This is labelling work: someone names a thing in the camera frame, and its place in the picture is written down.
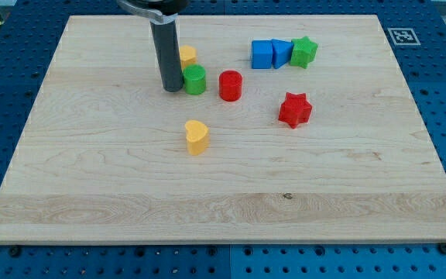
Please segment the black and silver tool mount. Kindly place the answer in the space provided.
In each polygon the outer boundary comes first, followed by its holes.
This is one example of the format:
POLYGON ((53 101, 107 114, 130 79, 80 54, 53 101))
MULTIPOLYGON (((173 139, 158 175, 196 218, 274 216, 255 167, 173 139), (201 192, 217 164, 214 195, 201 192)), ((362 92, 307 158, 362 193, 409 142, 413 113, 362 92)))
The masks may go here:
POLYGON ((149 19, 154 23, 173 22, 189 0, 116 0, 127 13, 149 19))

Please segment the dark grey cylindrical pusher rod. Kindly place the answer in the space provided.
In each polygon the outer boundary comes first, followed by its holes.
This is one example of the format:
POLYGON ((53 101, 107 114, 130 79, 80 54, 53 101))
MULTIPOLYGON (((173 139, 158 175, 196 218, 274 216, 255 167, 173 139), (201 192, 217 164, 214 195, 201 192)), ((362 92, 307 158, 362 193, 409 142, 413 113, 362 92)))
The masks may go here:
POLYGON ((165 91, 176 92, 184 86, 176 25, 177 14, 164 15, 162 22, 150 20, 160 77, 165 91))

